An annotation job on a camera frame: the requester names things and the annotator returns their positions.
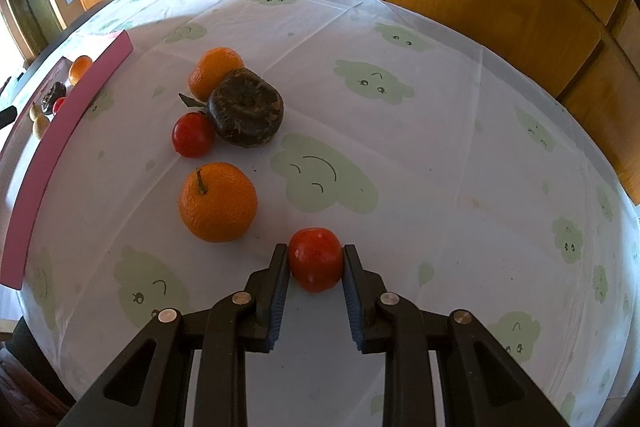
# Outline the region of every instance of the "metal screw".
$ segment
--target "metal screw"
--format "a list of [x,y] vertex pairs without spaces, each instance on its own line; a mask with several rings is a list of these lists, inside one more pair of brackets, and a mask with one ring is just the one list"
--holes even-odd
[[380,296],[380,302],[386,304],[387,306],[393,306],[394,304],[398,304],[398,302],[400,302],[400,298],[395,293],[386,292]]
[[466,310],[456,310],[453,313],[453,320],[455,320],[458,324],[469,324],[474,316]]
[[177,316],[178,316],[178,313],[175,310],[172,310],[171,308],[167,308],[165,310],[162,310],[158,314],[158,320],[160,322],[169,323],[169,322],[173,322]]
[[234,293],[234,296],[231,297],[231,300],[234,302],[234,304],[238,304],[238,305],[249,304],[249,302],[251,302],[251,293],[249,292]]

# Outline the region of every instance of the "pink strip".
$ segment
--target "pink strip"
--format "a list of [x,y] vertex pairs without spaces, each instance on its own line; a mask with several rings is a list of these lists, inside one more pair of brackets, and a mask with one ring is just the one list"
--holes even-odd
[[0,284],[17,290],[22,288],[31,233],[58,159],[84,112],[132,51],[127,32],[121,32],[69,92],[63,109],[51,121],[27,167],[9,218],[0,263]]

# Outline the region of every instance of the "orange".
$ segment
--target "orange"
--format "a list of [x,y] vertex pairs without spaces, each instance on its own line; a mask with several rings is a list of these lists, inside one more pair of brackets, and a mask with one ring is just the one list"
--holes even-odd
[[195,169],[178,199],[182,222],[193,235],[210,243],[238,239],[251,225],[257,208],[254,184],[229,163]]
[[88,70],[93,63],[94,61],[92,58],[87,57],[86,55],[80,55],[76,60],[74,60],[74,63],[71,64],[71,67],[69,68],[69,82],[71,82],[72,86],[75,86],[80,81],[82,76],[86,73],[86,70]]
[[196,64],[189,75],[189,89],[198,100],[207,102],[209,95],[229,71],[244,68],[242,58],[231,48],[213,48]]

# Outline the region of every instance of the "tomato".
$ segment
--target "tomato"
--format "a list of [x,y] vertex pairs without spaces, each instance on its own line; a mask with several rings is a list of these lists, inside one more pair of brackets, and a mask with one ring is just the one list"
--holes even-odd
[[59,99],[56,100],[56,103],[53,104],[53,109],[52,109],[53,114],[56,114],[60,110],[60,106],[63,103],[65,103],[65,97],[61,96]]
[[342,247],[327,229],[298,230],[289,241],[289,268],[310,293],[333,288],[342,277]]
[[175,152],[185,158],[197,158],[209,152],[216,137],[204,113],[188,112],[175,123],[171,140]]

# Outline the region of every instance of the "white tablecloth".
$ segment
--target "white tablecloth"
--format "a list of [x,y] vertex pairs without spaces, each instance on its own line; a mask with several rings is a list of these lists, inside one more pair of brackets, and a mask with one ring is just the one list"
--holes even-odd
[[[327,227],[421,308],[474,312],[572,425],[593,425],[636,302],[638,224],[600,151],[536,84],[379,0],[116,0],[58,53],[122,28],[134,52],[60,158],[21,292],[72,394],[154,309],[209,308],[276,243]],[[188,160],[170,140],[188,111],[178,92],[215,46],[280,91],[284,122],[264,147],[217,140]],[[258,194],[247,234],[220,245],[191,235],[176,205],[214,161]],[[355,349],[340,285],[308,295],[292,282],[275,350],[248,355],[249,422],[380,425],[382,367]]]

